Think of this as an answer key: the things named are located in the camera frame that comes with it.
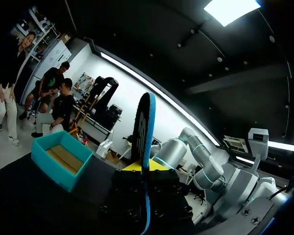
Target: table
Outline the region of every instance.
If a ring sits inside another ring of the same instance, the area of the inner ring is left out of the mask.
[[[94,231],[99,225],[98,210],[118,168],[94,154],[68,193],[31,160],[30,153],[25,155],[0,170],[0,232]]]
[[[74,105],[73,106],[77,111],[79,110],[79,108]],[[94,128],[96,128],[97,130],[99,130],[101,133],[105,134],[105,139],[104,141],[109,137],[110,134],[113,133],[113,130],[109,131],[108,129],[104,128],[103,126],[101,126],[99,123],[97,123],[95,120],[93,120],[91,117],[87,116],[85,119],[89,124],[91,124]]]

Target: machine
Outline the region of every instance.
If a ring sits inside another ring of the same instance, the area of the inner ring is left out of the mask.
[[[189,128],[184,128],[178,138],[170,139],[163,146],[152,148],[152,154],[155,155],[153,159],[157,163],[167,168],[176,168],[189,145],[193,157],[202,167],[194,176],[193,182],[197,188],[205,191],[207,201],[200,223],[211,228],[232,218],[255,199],[268,198],[278,191],[274,178],[259,178],[256,172],[259,162],[267,158],[268,140],[268,130],[251,128],[248,141],[255,163],[247,170],[236,168],[231,163],[219,165]],[[288,195],[281,192],[271,201],[280,207],[287,198]]]

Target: yellow pad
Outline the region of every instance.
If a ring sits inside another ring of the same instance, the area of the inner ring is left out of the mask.
[[[123,170],[138,170],[138,171],[142,171],[142,161],[141,160],[138,160],[138,161],[134,162],[133,164],[127,166]],[[154,170],[169,170],[169,169],[167,169],[163,165],[160,165],[159,163],[155,162],[154,160],[149,159],[149,170],[150,171],[154,171]]]

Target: led light strip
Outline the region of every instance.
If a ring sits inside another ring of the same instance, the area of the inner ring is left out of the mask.
[[[236,156],[236,158],[237,158],[238,160],[241,160],[241,161],[246,162],[246,163],[250,163],[250,164],[254,164],[254,163],[255,163],[255,162],[253,162],[253,161],[251,161],[251,160],[247,160],[247,159],[245,159],[245,158],[241,158],[241,157],[238,157],[238,156]]]
[[[289,150],[289,151],[294,152],[294,145],[290,145],[290,144],[268,141],[268,146],[272,147],[272,148],[280,148],[280,149]]]
[[[184,115],[192,124],[194,124],[199,130],[203,132],[203,134],[210,139],[210,141],[216,145],[220,146],[219,143],[212,137],[212,135],[209,134],[209,132],[200,124],[198,121],[196,121],[195,118],[193,118],[190,114],[188,114],[183,108],[181,108],[177,103],[175,103],[170,97],[168,97],[166,94],[164,94],[160,89],[158,89],[156,86],[154,86],[152,83],[144,79],[142,76],[140,76],[138,73],[131,70],[129,67],[125,66],[121,62],[113,59],[112,57],[108,56],[107,54],[101,52],[101,56],[105,58],[106,60],[110,61],[111,63],[115,64],[116,66],[120,67],[121,69],[125,70],[132,76],[136,77],[138,80],[140,80],[142,83],[144,83],[147,87],[152,89],[154,92],[156,92],[159,96],[161,96],[164,100],[166,100],[170,105],[172,105],[174,108],[176,108],[182,115]],[[268,142],[269,147],[273,148],[280,148],[284,150],[294,151],[294,145],[284,144],[284,143],[277,143],[277,142]]]
[[[199,130],[203,132],[203,134],[211,140],[211,142],[216,145],[220,146],[220,144],[212,137],[212,135],[209,134],[209,132],[201,125],[199,124],[195,118],[193,118],[190,114],[188,114],[183,108],[181,108],[177,103],[175,103],[170,97],[168,97],[166,94],[164,94],[161,90],[159,90],[156,86],[151,84],[149,81],[144,79],[142,76],[140,76],[138,73],[131,70],[129,67],[125,66],[124,64],[120,63],[119,61],[113,59],[112,57],[108,56],[107,54],[101,52],[101,56],[105,58],[106,60],[110,61],[111,63],[115,64],[116,66],[120,67],[121,69],[127,71],[129,74],[136,77],[138,80],[143,82],[147,87],[152,89],[154,92],[156,92],[159,96],[161,96],[164,100],[166,100],[170,105],[175,107],[181,114],[183,114],[192,124],[194,124]]]

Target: man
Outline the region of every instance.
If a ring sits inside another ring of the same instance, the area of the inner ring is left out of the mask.
[[[57,97],[52,104],[52,114],[39,113],[36,119],[36,132],[32,133],[33,137],[43,136],[43,124],[50,124],[51,133],[66,130],[70,128],[70,117],[73,111],[75,100],[71,94],[72,80],[66,78],[61,85],[61,95]]]
[[[58,92],[61,83],[64,79],[63,73],[70,67],[69,62],[63,62],[59,69],[51,68],[45,74],[40,82],[36,82],[35,88],[28,94],[25,101],[24,112],[19,119],[23,120],[27,117],[27,111],[31,105],[32,100],[38,100],[41,97],[41,113],[45,113],[51,102],[53,94]]]
[[[32,44],[35,36],[34,32],[29,32],[20,44],[15,37],[8,36],[4,38],[4,47],[0,51],[0,131],[7,113],[8,140],[14,145],[20,144],[17,139],[14,87],[20,67],[26,58],[25,49]]]

